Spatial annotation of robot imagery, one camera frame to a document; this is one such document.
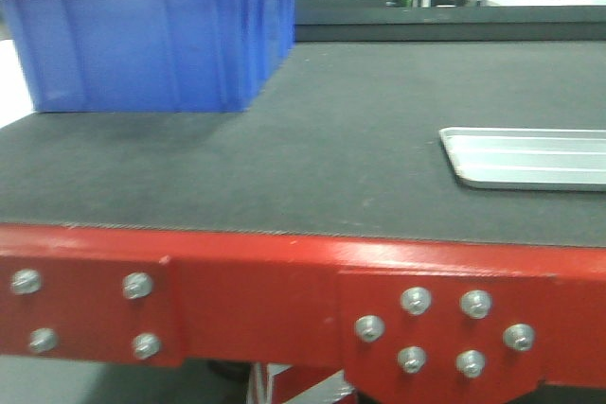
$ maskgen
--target blue plastic crate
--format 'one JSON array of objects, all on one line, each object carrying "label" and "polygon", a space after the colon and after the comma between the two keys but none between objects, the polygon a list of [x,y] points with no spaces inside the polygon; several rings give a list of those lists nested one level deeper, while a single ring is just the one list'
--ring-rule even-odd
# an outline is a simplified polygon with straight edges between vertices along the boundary
[{"label": "blue plastic crate", "polygon": [[242,111],[294,0],[0,0],[39,112]]}]

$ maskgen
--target red mounting plate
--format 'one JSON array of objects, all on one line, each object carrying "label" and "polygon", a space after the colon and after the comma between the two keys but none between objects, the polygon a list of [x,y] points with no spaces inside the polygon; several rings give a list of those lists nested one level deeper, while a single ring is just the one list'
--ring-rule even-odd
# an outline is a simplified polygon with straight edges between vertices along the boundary
[{"label": "red mounting plate", "polygon": [[[145,363],[180,364],[183,355],[169,268],[167,259],[0,256],[0,354],[29,355],[29,334],[47,327],[55,330],[59,344],[44,353],[45,357],[139,362],[132,342],[137,335],[149,332],[161,340],[162,349]],[[27,295],[11,292],[11,277],[22,269],[41,274],[39,291]],[[122,279],[132,272],[151,276],[150,295],[137,300],[124,298]]]},{"label": "red mounting plate", "polygon": [[[401,294],[416,286],[428,289],[433,297],[430,308],[419,316],[406,312],[400,303]],[[594,287],[601,293],[592,295],[602,305],[606,304],[606,285],[599,282]],[[485,319],[472,319],[460,309],[459,299],[469,290],[485,290],[491,295],[492,309]],[[566,359],[575,361],[582,369],[589,359],[606,358],[606,342],[592,333],[595,326],[577,322],[584,328],[575,333],[570,331],[575,314],[562,315],[563,307],[574,307],[581,296],[579,291],[582,292],[572,283],[549,276],[342,272],[340,298],[346,377],[356,388],[382,402],[426,404],[503,403],[534,390],[548,376],[563,375],[566,383],[574,383],[570,376],[575,373],[565,365]],[[356,320],[369,314],[381,317],[385,324],[384,335],[374,343],[361,341],[353,329]],[[536,341],[530,351],[516,352],[503,342],[504,330],[519,323],[536,330]],[[574,346],[561,341],[566,336],[575,336]],[[408,346],[422,347],[427,354],[425,366],[414,375],[405,374],[397,363],[399,351]],[[472,349],[486,357],[486,368],[479,378],[465,378],[455,368],[457,355]],[[554,350],[557,360],[550,364]],[[599,374],[603,380],[605,374]],[[581,373],[580,382],[586,382],[587,378]]]}]

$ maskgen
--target hex bolt head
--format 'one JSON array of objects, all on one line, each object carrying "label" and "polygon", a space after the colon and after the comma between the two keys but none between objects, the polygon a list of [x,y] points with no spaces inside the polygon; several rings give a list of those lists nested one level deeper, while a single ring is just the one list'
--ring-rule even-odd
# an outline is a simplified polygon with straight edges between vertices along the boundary
[{"label": "hex bolt head", "polygon": [[486,366],[486,359],[477,350],[468,350],[456,357],[456,369],[466,378],[479,378]]},{"label": "hex bolt head", "polygon": [[42,288],[42,277],[32,269],[20,270],[12,276],[10,290],[15,295],[26,295]]},{"label": "hex bolt head", "polygon": [[401,307],[413,316],[419,316],[432,305],[432,294],[426,288],[410,288],[400,298]]},{"label": "hex bolt head", "polygon": [[162,349],[162,342],[152,333],[141,333],[133,340],[133,353],[138,360],[153,357]]},{"label": "hex bolt head", "polygon": [[492,298],[483,290],[471,290],[461,297],[461,310],[472,319],[484,319],[489,315]]},{"label": "hex bolt head", "polygon": [[131,273],[122,280],[122,293],[128,300],[146,297],[152,290],[153,280],[147,273]]},{"label": "hex bolt head", "polygon": [[402,349],[398,354],[398,363],[406,374],[416,374],[427,361],[425,351],[415,345]]},{"label": "hex bolt head", "polygon": [[385,324],[380,317],[368,315],[356,321],[354,331],[365,343],[374,343],[385,332]]},{"label": "hex bolt head", "polygon": [[59,337],[51,328],[39,328],[29,335],[29,352],[40,355],[57,347]]},{"label": "hex bolt head", "polygon": [[512,325],[503,332],[503,343],[510,349],[518,352],[530,350],[534,343],[534,338],[534,328],[526,324]]}]

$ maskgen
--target floor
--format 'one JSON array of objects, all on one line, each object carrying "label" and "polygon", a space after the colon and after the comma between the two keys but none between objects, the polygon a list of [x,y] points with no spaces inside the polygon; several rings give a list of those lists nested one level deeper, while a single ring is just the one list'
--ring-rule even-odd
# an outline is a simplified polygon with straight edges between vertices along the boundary
[{"label": "floor", "polygon": [[240,404],[245,387],[188,360],[151,368],[0,357],[2,404]]}]

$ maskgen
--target workbench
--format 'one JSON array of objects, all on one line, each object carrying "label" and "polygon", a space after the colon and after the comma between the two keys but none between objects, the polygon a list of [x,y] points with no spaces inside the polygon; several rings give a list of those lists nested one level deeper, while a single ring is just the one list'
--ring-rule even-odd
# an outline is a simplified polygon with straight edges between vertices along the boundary
[{"label": "workbench", "polygon": [[[163,350],[147,364],[344,369],[386,404],[606,387],[603,193],[466,187],[437,135],[603,129],[605,51],[301,44],[246,113],[29,115],[0,130],[0,280],[35,269],[45,286],[0,291],[0,353],[53,325],[49,357],[136,362],[130,342],[152,330]],[[125,300],[128,272],[154,292]],[[411,320],[399,298],[414,286],[435,303]],[[476,288],[494,310],[473,323],[458,299]],[[386,331],[366,344],[353,323],[368,313]],[[514,355],[501,334],[517,322],[537,342]],[[409,343],[431,359],[414,381],[395,360]],[[488,366],[470,384],[454,358],[472,347]]]}]

